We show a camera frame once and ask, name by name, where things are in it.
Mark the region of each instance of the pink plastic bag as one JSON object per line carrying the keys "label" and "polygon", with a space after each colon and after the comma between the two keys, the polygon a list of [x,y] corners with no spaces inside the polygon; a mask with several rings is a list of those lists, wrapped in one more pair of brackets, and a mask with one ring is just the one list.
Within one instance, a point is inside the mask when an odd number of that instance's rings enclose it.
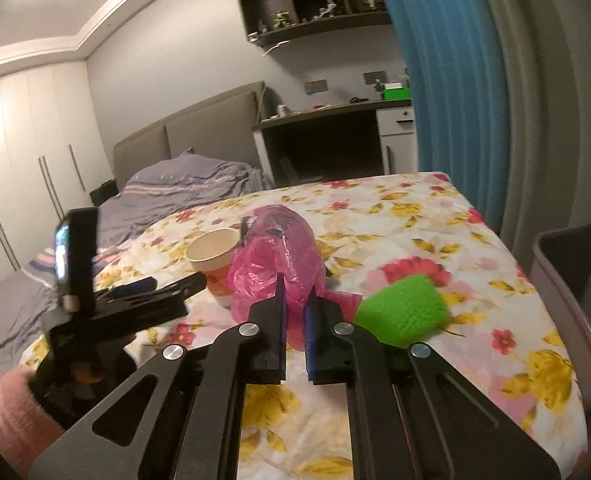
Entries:
{"label": "pink plastic bag", "polygon": [[313,286],[318,296],[339,304],[346,320],[353,320],[362,296],[327,290],[326,268],[310,225],[289,208],[269,205],[257,213],[244,247],[233,255],[227,283],[236,322],[248,319],[253,303],[275,295],[278,272],[286,285],[287,341],[295,349],[304,349],[304,306]]}

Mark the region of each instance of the toy figure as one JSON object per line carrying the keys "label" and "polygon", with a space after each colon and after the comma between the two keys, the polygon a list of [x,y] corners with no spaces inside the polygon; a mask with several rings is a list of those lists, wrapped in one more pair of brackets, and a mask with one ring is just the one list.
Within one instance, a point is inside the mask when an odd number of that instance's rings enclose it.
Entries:
{"label": "toy figure", "polygon": [[367,4],[367,7],[371,10],[375,10],[375,0],[365,0],[365,4]]}
{"label": "toy figure", "polygon": [[318,16],[318,18],[332,18],[333,16],[335,16],[336,7],[338,7],[338,4],[336,4],[335,1],[327,0],[327,7],[326,9],[320,9],[320,15]]}
{"label": "toy figure", "polygon": [[289,22],[289,13],[278,10],[275,13],[275,25],[277,25],[277,27],[274,28],[288,27],[289,25],[291,25],[291,23]]}
{"label": "toy figure", "polygon": [[375,86],[373,87],[373,90],[378,92],[378,94],[382,94],[382,92],[384,92],[384,84],[379,79],[376,79]]}

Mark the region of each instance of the green mesh sponge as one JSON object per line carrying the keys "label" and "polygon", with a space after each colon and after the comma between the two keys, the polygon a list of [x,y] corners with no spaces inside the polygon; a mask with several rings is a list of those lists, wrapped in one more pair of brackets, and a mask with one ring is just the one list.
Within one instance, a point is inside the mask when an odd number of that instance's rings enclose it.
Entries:
{"label": "green mesh sponge", "polygon": [[413,274],[366,298],[353,323],[382,343],[406,347],[422,340],[448,317],[447,306],[433,282],[424,274]]}

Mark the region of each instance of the green box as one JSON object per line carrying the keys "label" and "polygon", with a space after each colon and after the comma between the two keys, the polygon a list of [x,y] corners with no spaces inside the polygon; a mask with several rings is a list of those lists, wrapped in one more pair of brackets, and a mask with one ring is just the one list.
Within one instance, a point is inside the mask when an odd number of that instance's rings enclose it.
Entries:
{"label": "green box", "polygon": [[389,88],[383,92],[383,97],[387,101],[396,99],[411,99],[411,88]]}

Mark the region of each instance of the pillow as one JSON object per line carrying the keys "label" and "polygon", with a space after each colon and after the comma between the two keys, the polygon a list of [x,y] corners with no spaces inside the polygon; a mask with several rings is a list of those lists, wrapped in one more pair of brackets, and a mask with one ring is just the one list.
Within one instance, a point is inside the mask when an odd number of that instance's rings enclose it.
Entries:
{"label": "pillow", "polygon": [[236,166],[241,170],[251,169],[248,164],[196,155],[193,148],[189,148],[175,158],[160,160],[138,171],[129,179],[124,190],[128,190],[130,186],[187,186],[205,181],[227,166]]}

